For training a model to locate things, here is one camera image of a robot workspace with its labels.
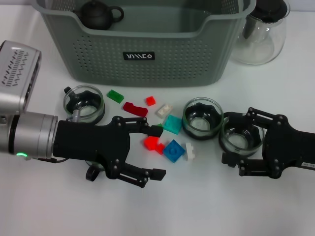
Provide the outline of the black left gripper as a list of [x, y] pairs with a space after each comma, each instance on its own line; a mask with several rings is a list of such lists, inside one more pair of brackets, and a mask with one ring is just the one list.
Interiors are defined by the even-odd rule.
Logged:
[[149, 180], [162, 181], [163, 169], [145, 169], [125, 163], [129, 152], [129, 133], [160, 137], [161, 126], [149, 126], [146, 117], [114, 117], [107, 125], [59, 121], [53, 155], [101, 164], [107, 177], [144, 188]]

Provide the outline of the glass carafe with black lid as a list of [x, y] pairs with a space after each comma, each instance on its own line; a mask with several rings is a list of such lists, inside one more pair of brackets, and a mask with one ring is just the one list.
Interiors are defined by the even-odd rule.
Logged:
[[249, 65], [262, 65], [274, 60], [286, 40], [286, 17], [290, 13], [288, 0], [256, 0], [256, 6], [246, 17], [231, 58]]

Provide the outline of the dark clay teapot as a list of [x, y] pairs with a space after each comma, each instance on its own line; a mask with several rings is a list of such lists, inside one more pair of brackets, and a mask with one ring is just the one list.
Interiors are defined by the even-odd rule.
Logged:
[[108, 30], [125, 16], [121, 7], [108, 6], [98, 0], [90, 0], [73, 13], [85, 27], [93, 30]]

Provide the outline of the large red-orange toy brick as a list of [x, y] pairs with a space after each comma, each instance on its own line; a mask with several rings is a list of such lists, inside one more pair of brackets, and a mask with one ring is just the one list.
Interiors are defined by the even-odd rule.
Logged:
[[159, 142], [159, 137], [148, 136], [144, 139], [143, 145], [147, 150], [156, 150]]

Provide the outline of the translucent green brick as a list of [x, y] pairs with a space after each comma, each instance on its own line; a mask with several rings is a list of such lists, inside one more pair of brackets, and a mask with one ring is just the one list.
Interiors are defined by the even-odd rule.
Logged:
[[124, 100], [124, 96], [113, 89], [107, 93], [107, 97], [119, 104]]

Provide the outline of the dark red long brick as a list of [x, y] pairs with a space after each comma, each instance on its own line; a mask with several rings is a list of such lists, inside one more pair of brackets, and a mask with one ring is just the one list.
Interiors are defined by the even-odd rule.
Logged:
[[134, 106], [134, 104], [130, 102], [126, 102], [123, 105], [123, 110], [139, 117], [146, 117], [148, 113], [147, 108]]

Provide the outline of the glass teacup with black holder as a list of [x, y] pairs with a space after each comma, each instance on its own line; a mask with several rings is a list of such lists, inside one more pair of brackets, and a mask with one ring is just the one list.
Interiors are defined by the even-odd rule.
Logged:
[[67, 121], [71, 121], [73, 111], [80, 110], [79, 123], [98, 124], [105, 115], [105, 102], [99, 89], [91, 85], [79, 85], [64, 89], [63, 108], [67, 114]]
[[254, 125], [247, 115], [230, 113], [224, 118], [219, 142], [226, 153], [250, 157], [262, 146], [264, 137], [264, 129]]
[[190, 100], [183, 109], [182, 126], [190, 137], [209, 140], [220, 131], [224, 112], [218, 102], [207, 97]]
[[97, 162], [92, 162], [92, 161], [85, 161], [89, 168], [86, 172], [86, 180], [88, 181], [95, 181], [96, 178], [98, 177], [98, 175], [101, 173], [101, 172], [104, 172], [105, 171], [105, 168], [97, 163]]

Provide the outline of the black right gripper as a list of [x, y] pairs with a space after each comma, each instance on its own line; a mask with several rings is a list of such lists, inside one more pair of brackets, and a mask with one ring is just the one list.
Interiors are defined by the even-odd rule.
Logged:
[[267, 128], [263, 159], [248, 159], [235, 153], [223, 153], [221, 162], [238, 166], [240, 176], [280, 178], [289, 167], [315, 171], [315, 133], [294, 129], [284, 115], [273, 115], [253, 107], [247, 113], [226, 112], [224, 117], [236, 125]]

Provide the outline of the blue square toy plate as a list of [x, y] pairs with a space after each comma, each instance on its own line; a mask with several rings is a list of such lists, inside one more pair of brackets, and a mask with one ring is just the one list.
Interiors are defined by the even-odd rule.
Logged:
[[185, 149], [175, 140], [172, 140], [163, 150], [163, 154], [175, 163], [181, 156], [185, 154]]

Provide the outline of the white toy brick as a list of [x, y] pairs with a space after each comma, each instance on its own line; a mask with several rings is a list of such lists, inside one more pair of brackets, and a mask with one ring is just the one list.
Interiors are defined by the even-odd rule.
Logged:
[[159, 110], [157, 110], [156, 115], [160, 118], [166, 117], [173, 110], [173, 106], [169, 104], [164, 104]]
[[194, 146], [191, 143], [184, 143], [182, 146], [185, 149], [184, 159], [193, 161], [195, 159]]

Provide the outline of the grey-green perforated storage bin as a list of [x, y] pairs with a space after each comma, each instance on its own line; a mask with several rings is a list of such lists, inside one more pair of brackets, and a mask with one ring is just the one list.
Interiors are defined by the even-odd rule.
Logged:
[[217, 82], [256, 0], [98, 0], [122, 8], [108, 30], [78, 17], [90, 0], [31, 0], [70, 75], [124, 87]]

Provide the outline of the teal square toy plate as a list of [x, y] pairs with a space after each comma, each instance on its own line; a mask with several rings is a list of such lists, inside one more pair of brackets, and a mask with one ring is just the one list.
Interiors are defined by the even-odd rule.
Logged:
[[182, 119], [173, 115], [168, 115], [164, 121], [163, 128], [166, 131], [178, 135], [182, 128]]

